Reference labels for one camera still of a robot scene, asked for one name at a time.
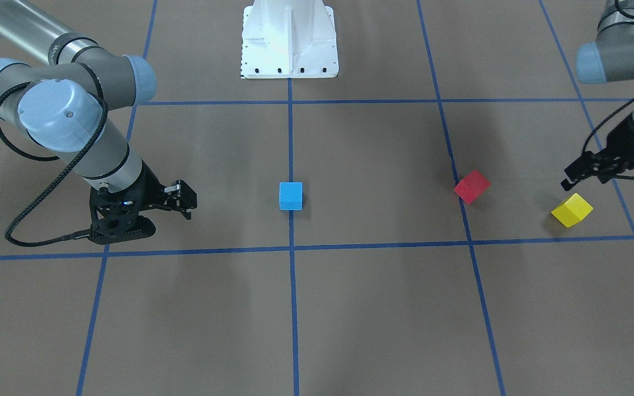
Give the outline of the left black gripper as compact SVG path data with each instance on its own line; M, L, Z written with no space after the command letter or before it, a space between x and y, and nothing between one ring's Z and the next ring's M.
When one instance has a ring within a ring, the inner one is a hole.
M606 136L606 147L598 155L580 155L564 168L560 185L571 190L581 181L596 177L602 184L634 169L634 119L627 116Z

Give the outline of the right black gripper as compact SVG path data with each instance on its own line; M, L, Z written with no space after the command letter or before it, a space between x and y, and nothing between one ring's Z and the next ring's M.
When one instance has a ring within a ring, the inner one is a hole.
M102 219L133 220L141 211L154 208L178 212L189 221L197 208L196 191L183 180L161 184L146 163L141 164L138 178L125 190L113 192L100 187L90 191L91 225Z

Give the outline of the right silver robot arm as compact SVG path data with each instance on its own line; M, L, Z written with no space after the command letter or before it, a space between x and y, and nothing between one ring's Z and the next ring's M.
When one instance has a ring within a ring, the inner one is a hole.
M15 126L88 183L91 231L153 233L146 210L191 219L196 192L182 180L161 184L108 120L155 95L156 74L143 57L111 53L27 1L0 1L0 37L43 62L0 58L0 129Z

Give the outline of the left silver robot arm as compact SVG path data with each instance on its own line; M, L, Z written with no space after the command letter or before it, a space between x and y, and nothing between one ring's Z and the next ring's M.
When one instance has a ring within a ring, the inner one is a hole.
M634 1L605 3L596 39L578 50L576 75L584 84L634 80ZM589 133L579 158L565 168L564 190L592 177L601 183L634 180L634 110L608 133L602 150L589 151L596 133Z

